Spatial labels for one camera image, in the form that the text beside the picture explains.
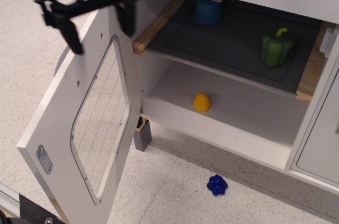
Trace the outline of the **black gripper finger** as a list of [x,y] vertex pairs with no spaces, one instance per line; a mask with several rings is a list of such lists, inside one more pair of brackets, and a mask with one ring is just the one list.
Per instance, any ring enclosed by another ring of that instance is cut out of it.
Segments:
[[137,0],[114,0],[121,30],[131,37],[136,28],[136,2]]
[[65,15],[62,14],[44,14],[43,19],[46,25],[58,29],[64,37],[68,46],[74,54],[82,55],[83,47],[79,41],[78,33],[74,23]]

